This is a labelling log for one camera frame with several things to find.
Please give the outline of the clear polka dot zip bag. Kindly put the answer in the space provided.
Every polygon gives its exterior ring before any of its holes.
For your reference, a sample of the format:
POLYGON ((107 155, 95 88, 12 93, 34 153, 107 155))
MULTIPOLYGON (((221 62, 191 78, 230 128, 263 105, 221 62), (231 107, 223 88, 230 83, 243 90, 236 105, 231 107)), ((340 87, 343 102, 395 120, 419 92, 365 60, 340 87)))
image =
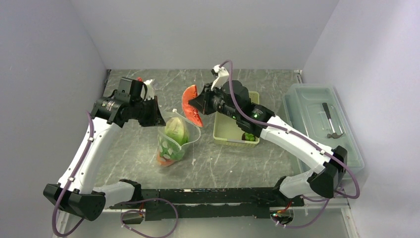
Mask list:
POLYGON ((201 130, 176 109, 162 112, 166 126, 157 129, 157 156, 160 166, 168 167, 181 161, 187 149, 201 137, 201 130))

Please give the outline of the green perforated plastic basket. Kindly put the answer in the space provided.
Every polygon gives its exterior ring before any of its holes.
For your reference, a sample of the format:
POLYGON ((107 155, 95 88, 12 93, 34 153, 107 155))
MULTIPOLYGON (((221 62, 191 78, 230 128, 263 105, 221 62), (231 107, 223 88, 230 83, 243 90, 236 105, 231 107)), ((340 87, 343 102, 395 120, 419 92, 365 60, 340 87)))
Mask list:
POLYGON ((215 143, 229 146, 255 147, 259 139, 243 140, 244 132, 237 126, 236 121, 219 112, 215 113, 213 124, 213 139, 215 143))

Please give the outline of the green cabbage toy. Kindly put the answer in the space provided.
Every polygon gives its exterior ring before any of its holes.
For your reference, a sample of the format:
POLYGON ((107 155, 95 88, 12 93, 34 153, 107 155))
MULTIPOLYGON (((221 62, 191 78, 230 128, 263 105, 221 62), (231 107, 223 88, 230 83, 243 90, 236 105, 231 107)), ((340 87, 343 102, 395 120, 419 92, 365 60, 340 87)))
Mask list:
POLYGON ((162 157, 174 161, 180 161, 185 149, 182 146, 188 142, 189 132, 186 123, 179 117, 171 117, 159 136, 159 152, 162 157))

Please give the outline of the orange peach toy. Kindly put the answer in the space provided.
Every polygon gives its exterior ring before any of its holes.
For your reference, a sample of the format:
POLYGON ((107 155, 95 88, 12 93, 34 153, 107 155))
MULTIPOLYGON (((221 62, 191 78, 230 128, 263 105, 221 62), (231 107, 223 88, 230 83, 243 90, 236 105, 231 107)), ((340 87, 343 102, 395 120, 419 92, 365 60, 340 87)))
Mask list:
POLYGON ((156 154, 156 161, 157 161, 157 163, 160 165, 160 166, 162 166, 162 167, 168 167, 168 166, 171 166, 172 164, 174 164, 175 163, 175 161, 174 160, 171 160, 171 159, 166 159, 165 157, 162 157, 161 155, 160 155, 160 152, 158 151, 157 152, 157 154, 156 154))

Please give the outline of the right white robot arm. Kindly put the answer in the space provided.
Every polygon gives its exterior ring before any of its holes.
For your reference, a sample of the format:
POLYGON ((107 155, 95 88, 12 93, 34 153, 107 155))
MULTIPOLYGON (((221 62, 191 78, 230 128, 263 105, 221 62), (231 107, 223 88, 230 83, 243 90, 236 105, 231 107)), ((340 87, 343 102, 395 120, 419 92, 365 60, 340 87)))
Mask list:
POLYGON ((316 193, 333 198, 346 170, 347 150, 342 146, 331 148, 316 142, 295 130, 268 108, 254 103, 248 89, 234 80, 233 92, 226 82, 218 88, 206 84, 201 93, 196 85, 188 87, 182 95, 182 108, 187 118, 202 126, 200 115, 223 114, 233 120, 245 133, 276 144, 300 159, 309 171, 278 180, 273 200, 284 206, 298 195, 316 193))

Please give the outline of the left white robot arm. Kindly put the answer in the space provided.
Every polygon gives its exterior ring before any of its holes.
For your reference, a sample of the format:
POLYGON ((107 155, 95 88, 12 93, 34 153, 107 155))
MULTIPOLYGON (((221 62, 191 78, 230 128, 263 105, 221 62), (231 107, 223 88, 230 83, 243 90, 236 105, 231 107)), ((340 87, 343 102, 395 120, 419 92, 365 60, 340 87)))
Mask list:
POLYGON ((141 185, 121 179, 112 185, 95 186, 102 162, 125 123, 136 120, 141 127, 165 126, 155 95, 155 80, 122 77, 110 96, 97 99, 88 113, 88 128, 71 164, 56 184, 47 184, 43 195, 56 210, 88 221, 105 208, 125 203, 138 207, 141 185))

